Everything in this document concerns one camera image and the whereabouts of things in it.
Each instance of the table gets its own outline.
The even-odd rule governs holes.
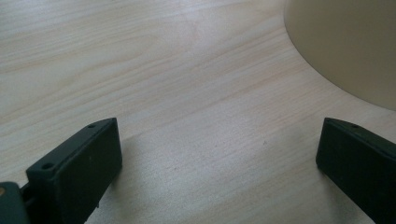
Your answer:
[[[0,180],[118,118],[123,169],[87,223],[372,223],[315,164],[325,117],[396,112],[316,72],[285,1],[0,2]]]

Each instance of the beige cylinder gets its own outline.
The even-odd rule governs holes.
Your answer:
[[[285,24],[324,77],[396,110],[396,0],[288,0]]]

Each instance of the wood grain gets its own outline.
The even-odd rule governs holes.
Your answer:
[[[87,223],[372,223],[315,165],[325,117],[396,113],[291,44],[285,2],[0,1],[0,180],[117,117],[123,169]]]

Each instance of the cardboard roll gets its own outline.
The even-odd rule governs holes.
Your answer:
[[[324,77],[396,110],[396,1],[288,0],[285,24],[297,50]]]

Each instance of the wooden surface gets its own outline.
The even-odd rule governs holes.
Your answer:
[[[0,2],[0,180],[117,117],[123,169],[87,223],[372,223],[315,165],[325,117],[396,112],[318,74],[278,0]]]

